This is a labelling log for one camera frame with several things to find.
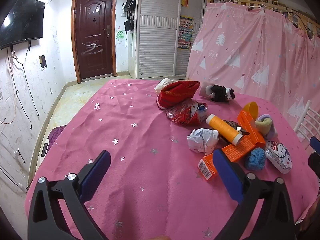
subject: black flat screen tv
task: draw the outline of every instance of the black flat screen tv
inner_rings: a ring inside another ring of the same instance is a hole
[[[43,37],[45,3],[18,0],[0,28],[0,49]]]

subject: pink curtain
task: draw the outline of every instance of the pink curtain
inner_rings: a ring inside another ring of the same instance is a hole
[[[187,79],[270,100],[293,128],[308,100],[320,110],[319,46],[318,37],[310,40],[280,13],[208,4]]]

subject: blue yarn ball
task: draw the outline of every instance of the blue yarn ball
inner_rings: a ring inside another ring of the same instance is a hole
[[[264,167],[265,160],[265,151],[261,148],[256,148],[249,153],[244,166],[247,170],[261,171]]]

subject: blue gripper pad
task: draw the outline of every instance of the blue gripper pad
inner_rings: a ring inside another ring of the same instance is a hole
[[[79,178],[86,174],[80,182],[79,199],[82,203],[92,199],[110,164],[111,155],[103,150],[93,163],[86,164],[79,172]]]
[[[212,161],[230,197],[240,204],[243,200],[243,184],[232,167],[231,162],[221,149],[213,151]]]
[[[318,153],[320,154],[320,142],[319,140],[312,136],[310,139],[310,146]]]

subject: silver bolt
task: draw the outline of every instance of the silver bolt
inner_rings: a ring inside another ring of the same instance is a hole
[[[38,179],[38,182],[39,182],[39,183],[44,183],[44,181],[45,181],[45,177],[40,177],[40,178]]]
[[[70,173],[68,176],[67,176],[68,180],[74,180],[76,178],[76,175],[74,173]]]
[[[253,173],[248,173],[247,174],[247,178],[251,179],[251,180],[254,180],[256,178],[256,175],[254,175]]]
[[[284,181],[283,181],[282,178],[277,178],[277,182],[278,182],[279,184],[283,184],[283,183],[284,183]]]

